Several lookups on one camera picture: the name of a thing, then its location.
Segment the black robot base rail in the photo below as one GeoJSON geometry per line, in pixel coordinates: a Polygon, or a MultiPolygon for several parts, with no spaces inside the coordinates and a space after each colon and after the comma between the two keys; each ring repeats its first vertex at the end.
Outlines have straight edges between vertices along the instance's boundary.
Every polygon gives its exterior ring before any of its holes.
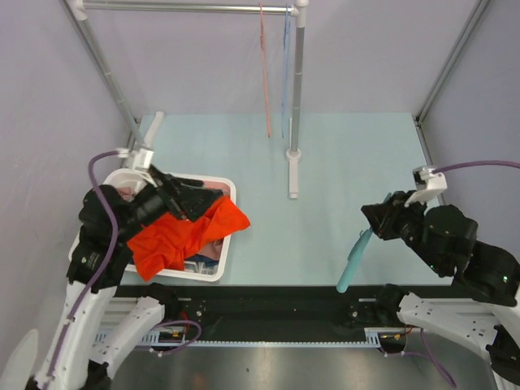
{"type": "Polygon", "coordinates": [[[201,325],[206,342],[360,341],[369,327],[403,327],[397,299],[376,305],[381,285],[353,286],[170,286],[175,309],[170,319],[201,325]]]}

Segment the aluminium corner frame post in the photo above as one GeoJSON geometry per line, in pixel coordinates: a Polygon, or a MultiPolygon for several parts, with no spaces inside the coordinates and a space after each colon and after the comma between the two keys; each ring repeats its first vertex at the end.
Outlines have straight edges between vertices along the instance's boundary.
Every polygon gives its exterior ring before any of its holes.
{"type": "Polygon", "coordinates": [[[439,98],[444,87],[448,83],[457,64],[462,59],[466,47],[470,44],[472,37],[476,33],[476,30],[491,5],[491,0],[478,0],[475,2],[475,5],[473,6],[466,22],[463,24],[461,31],[458,33],[457,38],[440,69],[440,73],[435,78],[435,81],[420,106],[418,113],[414,117],[417,124],[422,124],[428,116],[431,108],[434,106],[436,100],[439,98]]]}

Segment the blue t shirt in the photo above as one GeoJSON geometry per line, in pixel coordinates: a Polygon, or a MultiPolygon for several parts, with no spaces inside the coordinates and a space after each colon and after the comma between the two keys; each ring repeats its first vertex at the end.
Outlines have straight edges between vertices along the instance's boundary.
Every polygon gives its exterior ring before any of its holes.
{"type": "Polygon", "coordinates": [[[202,254],[195,254],[184,260],[184,264],[193,265],[194,267],[214,267],[219,262],[213,258],[209,258],[202,254]]]}

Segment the pink printed t shirt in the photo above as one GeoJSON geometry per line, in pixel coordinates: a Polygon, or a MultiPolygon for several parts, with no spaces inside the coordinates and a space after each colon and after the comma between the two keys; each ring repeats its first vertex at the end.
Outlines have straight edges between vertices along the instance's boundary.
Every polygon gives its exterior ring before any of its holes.
{"type": "MultiPolygon", "coordinates": [[[[211,180],[202,180],[203,186],[207,189],[218,189],[223,195],[228,196],[230,194],[229,187],[220,182],[211,180]]],[[[137,191],[133,186],[119,186],[117,188],[118,194],[126,201],[131,201],[137,191]]],[[[220,258],[221,250],[223,246],[223,240],[219,239],[204,245],[197,253],[197,256],[204,256],[212,261],[218,261],[220,258]]]]}

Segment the pink clothes hanger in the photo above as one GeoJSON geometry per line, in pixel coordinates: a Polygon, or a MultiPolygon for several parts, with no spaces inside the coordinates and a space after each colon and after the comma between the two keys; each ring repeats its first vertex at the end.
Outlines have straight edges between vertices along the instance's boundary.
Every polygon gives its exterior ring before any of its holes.
{"type": "Polygon", "coordinates": [[[265,104],[266,114],[266,134],[268,138],[272,135],[272,124],[271,124],[271,108],[269,98],[269,85],[268,85],[268,71],[267,71],[267,48],[266,48],[266,37],[265,37],[265,24],[264,24],[264,13],[262,3],[258,4],[259,15],[260,15],[260,47],[261,47],[261,61],[262,61],[262,87],[265,104]]]}

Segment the metal clothes rack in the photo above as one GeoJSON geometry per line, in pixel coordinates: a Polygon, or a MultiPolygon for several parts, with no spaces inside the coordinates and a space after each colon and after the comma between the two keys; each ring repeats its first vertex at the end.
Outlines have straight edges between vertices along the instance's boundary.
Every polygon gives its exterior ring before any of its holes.
{"type": "Polygon", "coordinates": [[[309,3],[307,1],[295,1],[284,6],[264,6],[258,4],[224,4],[224,3],[199,3],[199,2],[174,2],[174,1],[63,1],[67,13],[71,16],[72,25],[78,30],[80,39],[86,46],[86,51],[99,70],[109,92],[123,116],[129,132],[138,145],[144,145],[144,137],[138,130],[137,119],[123,95],[116,80],[114,72],[102,52],[102,48],[89,24],[87,10],[95,11],[157,11],[157,12],[187,12],[187,13],[218,13],[218,14],[244,14],[282,15],[285,19],[294,19],[295,22],[295,49],[294,71],[292,83],[292,111],[288,123],[288,149],[285,152],[288,161],[288,197],[297,199],[299,196],[298,168],[301,161],[299,149],[299,133],[301,123],[301,97],[306,19],[309,3]]]}

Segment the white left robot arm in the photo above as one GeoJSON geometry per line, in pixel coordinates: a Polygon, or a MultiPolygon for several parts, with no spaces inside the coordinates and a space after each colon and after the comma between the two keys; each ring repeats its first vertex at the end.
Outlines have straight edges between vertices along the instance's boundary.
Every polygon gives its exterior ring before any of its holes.
{"type": "Polygon", "coordinates": [[[58,329],[41,368],[26,389],[108,389],[126,357],[161,324],[175,322],[175,293],[152,284],[135,307],[96,343],[111,299],[132,261],[129,241],[163,216],[181,222],[200,219],[224,195],[203,180],[179,177],[151,166],[121,168],[84,196],[76,244],[67,270],[66,300],[58,329]]]}

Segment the teal clothes hanger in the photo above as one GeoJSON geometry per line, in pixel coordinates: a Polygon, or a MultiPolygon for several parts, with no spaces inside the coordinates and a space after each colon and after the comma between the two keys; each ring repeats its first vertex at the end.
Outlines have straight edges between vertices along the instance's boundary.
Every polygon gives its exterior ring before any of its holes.
{"type": "Polygon", "coordinates": [[[345,293],[353,282],[363,259],[363,254],[372,236],[373,229],[371,227],[360,232],[358,239],[349,252],[346,266],[336,284],[336,291],[338,293],[345,293]]]}

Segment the orange t shirt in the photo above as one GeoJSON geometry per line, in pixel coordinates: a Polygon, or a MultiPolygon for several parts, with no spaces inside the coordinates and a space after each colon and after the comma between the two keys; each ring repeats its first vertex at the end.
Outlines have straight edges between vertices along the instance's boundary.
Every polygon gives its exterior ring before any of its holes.
{"type": "Polygon", "coordinates": [[[128,247],[137,273],[149,281],[165,269],[184,270],[184,261],[210,242],[250,226],[248,217],[228,196],[222,196],[195,222],[165,214],[134,236],[128,247]]]}

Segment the light blue clothes hanger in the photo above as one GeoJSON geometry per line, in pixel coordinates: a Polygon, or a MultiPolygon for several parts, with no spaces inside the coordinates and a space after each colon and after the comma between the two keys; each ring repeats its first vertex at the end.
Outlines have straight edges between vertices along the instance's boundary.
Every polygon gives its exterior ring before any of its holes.
{"type": "Polygon", "coordinates": [[[287,4],[286,8],[285,8],[285,16],[284,16],[282,95],[281,95],[281,108],[280,108],[282,138],[285,138],[285,128],[286,128],[290,32],[291,32],[291,10],[290,10],[290,6],[287,4]]]}

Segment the white plastic laundry basket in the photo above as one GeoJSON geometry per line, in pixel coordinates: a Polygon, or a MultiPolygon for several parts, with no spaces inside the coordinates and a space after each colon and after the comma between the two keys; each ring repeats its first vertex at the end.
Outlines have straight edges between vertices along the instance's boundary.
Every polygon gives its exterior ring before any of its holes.
{"type": "MultiPolygon", "coordinates": [[[[154,223],[137,220],[137,195],[147,181],[147,174],[119,169],[106,178],[98,191],[92,189],[85,195],[79,213],[80,231],[69,253],[71,264],[67,278],[70,281],[87,283],[104,258],[109,258],[110,261],[97,280],[96,284],[99,286],[110,287],[116,284],[125,271],[137,273],[128,242],[154,223]],[[131,201],[126,201],[118,194],[119,186],[133,186],[137,194],[131,201]]],[[[220,183],[229,187],[228,197],[234,202],[235,189],[232,184],[226,181],[220,183]]],[[[231,236],[222,239],[223,246],[217,265],[205,268],[184,264],[183,271],[165,269],[157,275],[207,282],[219,280],[225,268],[231,236]]]]}

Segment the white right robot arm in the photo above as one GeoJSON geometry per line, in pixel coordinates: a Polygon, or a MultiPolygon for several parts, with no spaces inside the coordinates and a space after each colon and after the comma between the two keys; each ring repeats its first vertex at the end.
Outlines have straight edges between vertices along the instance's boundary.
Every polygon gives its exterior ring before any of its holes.
{"type": "Polygon", "coordinates": [[[386,284],[375,299],[384,326],[413,325],[434,332],[488,362],[501,389],[519,387],[519,263],[507,250],[477,239],[478,224],[456,206],[427,208],[395,192],[382,203],[364,205],[375,235],[402,240],[439,277],[449,277],[497,320],[487,325],[443,310],[413,292],[386,284]]]}

